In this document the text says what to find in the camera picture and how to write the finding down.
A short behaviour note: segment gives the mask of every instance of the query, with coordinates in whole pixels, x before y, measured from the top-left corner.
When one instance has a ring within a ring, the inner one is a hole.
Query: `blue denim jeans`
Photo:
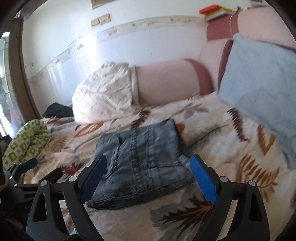
[[[87,205],[119,209],[166,195],[194,182],[189,156],[174,121],[102,135],[95,156],[107,171]]]

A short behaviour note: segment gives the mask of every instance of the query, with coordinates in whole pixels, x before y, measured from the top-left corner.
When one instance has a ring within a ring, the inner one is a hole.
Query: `bed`
[[[137,114],[102,123],[78,125],[74,118],[50,118],[51,141],[38,156],[38,165],[25,181],[37,183],[56,167],[66,180],[93,161],[102,133],[129,130],[173,118],[191,154],[199,154],[208,166],[231,181],[256,181],[268,216],[271,240],[288,223],[296,205],[296,174],[287,167],[275,137],[219,101],[217,93],[145,107]],[[66,205],[62,213],[69,233],[74,233]],[[220,233],[227,234],[236,203],[233,202]],[[120,210],[86,210],[107,240],[192,240],[212,206],[196,184],[148,203]]]

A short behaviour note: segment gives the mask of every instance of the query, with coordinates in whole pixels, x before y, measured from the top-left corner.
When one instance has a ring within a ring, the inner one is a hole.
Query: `light blue blanket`
[[[296,54],[234,35],[219,98],[276,136],[296,168]]]

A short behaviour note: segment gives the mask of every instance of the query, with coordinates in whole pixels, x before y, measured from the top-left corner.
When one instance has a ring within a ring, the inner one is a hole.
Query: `silver screw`
[[[256,182],[253,181],[253,180],[250,180],[250,181],[249,181],[249,184],[250,184],[251,186],[255,186],[255,185],[256,185]]]
[[[70,182],[74,182],[76,180],[77,180],[77,176],[71,176],[71,177],[69,177],[69,181]]]
[[[225,176],[222,176],[222,177],[220,177],[220,181],[223,183],[226,183],[226,182],[228,182],[228,178]]]
[[[41,186],[46,186],[48,184],[48,181],[47,180],[44,180],[41,182]]]

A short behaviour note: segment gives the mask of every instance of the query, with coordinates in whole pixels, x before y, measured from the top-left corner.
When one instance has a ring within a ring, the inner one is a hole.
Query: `stack of books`
[[[225,8],[216,4],[205,7],[200,10],[200,14],[205,15],[205,21],[207,22],[225,15],[232,15],[233,12],[234,11],[232,9]]]

